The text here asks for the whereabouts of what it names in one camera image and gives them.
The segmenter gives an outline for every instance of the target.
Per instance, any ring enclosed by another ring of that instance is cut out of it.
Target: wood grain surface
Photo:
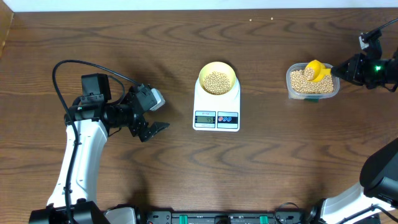
[[[123,129],[106,143],[101,209],[131,202],[143,209],[273,210],[339,194],[359,180],[367,157],[398,135],[397,95],[341,82],[333,98],[290,100],[285,74],[313,59],[344,62],[360,51],[361,31],[397,15],[398,9],[17,13],[0,61],[0,222],[27,222],[55,187],[66,133],[51,71],[64,59],[150,83],[166,99],[147,118],[169,122],[169,129],[146,143]],[[397,25],[385,28],[381,44],[391,57]],[[212,61],[230,63],[241,82],[237,133],[192,129],[195,81]],[[80,76],[99,72],[84,65],[58,71],[69,103],[81,94]],[[116,99],[120,87],[111,82],[111,89]]]

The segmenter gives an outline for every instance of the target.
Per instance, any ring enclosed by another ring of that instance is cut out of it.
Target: white kitchen scale
[[[231,80],[231,89],[213,95],[203,88],[203,80],[212,72],[221,72]],[[195,85],[193,128],[199,131],[239,131],[241,122],[241,85],[234,70],[223,62],[212,62],[202,68]]]

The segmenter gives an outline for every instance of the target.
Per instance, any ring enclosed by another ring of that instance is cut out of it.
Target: plastic container
[[[308,63],[297,63],[292,65],[286,73],[286,84],[287,84],[287,90],[289,92],[289,98],[290,99],[298,99],[298,100],[304,100],[304,99],[325,99],[325,98],[330,98],[333,97],[337,94],[338,90],[340,89],[340,79],[337,77],[332,76],[331,80],[333,82],[333,92],[332,93],[323,93],[323,94],[311,94],[311,93],[298,93],[296,92],[293,87],[292,87],[292,82],[290,81],[290,73],[293,71],[297,70],[304,70],[305,67],[308,65]],[[331,65],[324,63],[326,68],[332,68]]]

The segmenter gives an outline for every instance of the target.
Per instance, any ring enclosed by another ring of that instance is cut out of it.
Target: yellow spoon
[[[318,60],[313,60],[305,68],[312,68],[315,71],[313,80],[311,82],[319,82],[325,75],[330,75],[330,68],[326,68],[323,63]]]

